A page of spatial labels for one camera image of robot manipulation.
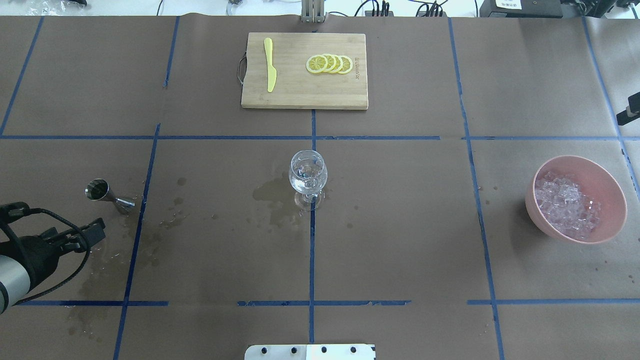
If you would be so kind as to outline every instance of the white floor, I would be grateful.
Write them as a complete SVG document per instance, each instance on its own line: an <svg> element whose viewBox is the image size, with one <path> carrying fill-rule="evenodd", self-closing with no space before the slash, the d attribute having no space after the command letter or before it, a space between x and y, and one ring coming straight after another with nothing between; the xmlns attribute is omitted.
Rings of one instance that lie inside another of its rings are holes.
<svg viewBox="0 0 640 360"><path fill-rule="evenodd" d="M477 0L478 6L484 0ZM87 0L88 6L81 8L75 3L60 0L0 0L0 15L155 15L160 0ZM326 0L327 12L342 12L353 16L362 0ZM395 16L415 16L419 3L409 0L393 0L390 9ZM227 0L164 0L160 15L184 15L202 13L206 15L226 15ZM369 4L363 10L369 10ZM476 8L473 0L448 0L443 9L450 17L474 17ZM243 0L233 6L233 15L284 15L301 13L300 0ZM633 19L630 9L614 8L608 18Z"/></svg>

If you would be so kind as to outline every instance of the glass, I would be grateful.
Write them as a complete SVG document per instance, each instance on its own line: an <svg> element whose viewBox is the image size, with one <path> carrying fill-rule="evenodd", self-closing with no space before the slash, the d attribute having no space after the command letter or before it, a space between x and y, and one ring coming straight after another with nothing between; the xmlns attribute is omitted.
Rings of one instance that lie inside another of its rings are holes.
<svg viewBox="0 0 640 360"><path fill-rule="evenodd" d="M298 151L291 159L289 182L297 191L295 201L302 210L313 211L320 207L326 179L326 165L317 151Z"/></svg>

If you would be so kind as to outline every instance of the sliced lemon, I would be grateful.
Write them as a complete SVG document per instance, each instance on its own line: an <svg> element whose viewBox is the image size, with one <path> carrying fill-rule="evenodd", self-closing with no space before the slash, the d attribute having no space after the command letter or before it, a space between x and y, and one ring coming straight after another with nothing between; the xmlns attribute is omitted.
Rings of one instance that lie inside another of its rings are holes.
<svg viewBox="0 0 640 360"><path fill-rule="evenodd" d="M329 73L335 74L336 72L342 70L342 66L344 65L344 60L342 60L342 55L335 55L335 66L333 69L329 70Z"/></svg>
<svg viewBox="0 0 640 360"><path fill-rule="evenodd" d="M307 60L307 71L312 74L318 74L326 70L329 61L323 55L313 55Z"/></svg>
<svg viewBox="0 0 640 360"><path fill-rule="evenodd" d="M326 58L327 61L327 65L326 65L326 69L323 70L323 72L329 72L333 69L335 69L336 64L338 64L337 57L334 54L322 54L322 56L324 56Z"/></svg>
<svg viewBox="0 0 640 360"><path fill-rule="evenodd" d="M342 67L338 71L338 74L347 74L353 69L353 60L351 60L349 56L340 55L340 60L342 61Z"/></svg>

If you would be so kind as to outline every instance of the bowl of ice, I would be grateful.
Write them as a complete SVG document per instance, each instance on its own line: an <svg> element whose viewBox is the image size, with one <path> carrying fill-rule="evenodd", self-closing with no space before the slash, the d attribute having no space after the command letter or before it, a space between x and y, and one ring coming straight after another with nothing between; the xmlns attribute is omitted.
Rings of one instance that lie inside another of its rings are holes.
<svg viewBox="0 0 640 360"><path fill-rule="evenodd" d="M627 220L627 201L618 182L580 156L558 156L542 164L529 184L525 203L540 230L574 243L611 240Z"/></svg>

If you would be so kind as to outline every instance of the cutting board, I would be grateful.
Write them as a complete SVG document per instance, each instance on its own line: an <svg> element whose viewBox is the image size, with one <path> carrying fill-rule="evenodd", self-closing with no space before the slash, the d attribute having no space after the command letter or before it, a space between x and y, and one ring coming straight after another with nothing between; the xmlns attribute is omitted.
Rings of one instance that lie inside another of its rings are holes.
<svg viewBox="0 0 640 360"><path fill-rule="evenodd" d="M273 92L267 92L264 38L273 40L273 66L278 71ZM311 74L307 59L315 54L346 55L348 74ZM367 44L364 34L249 33L243 108L366 110Z"/></svg>

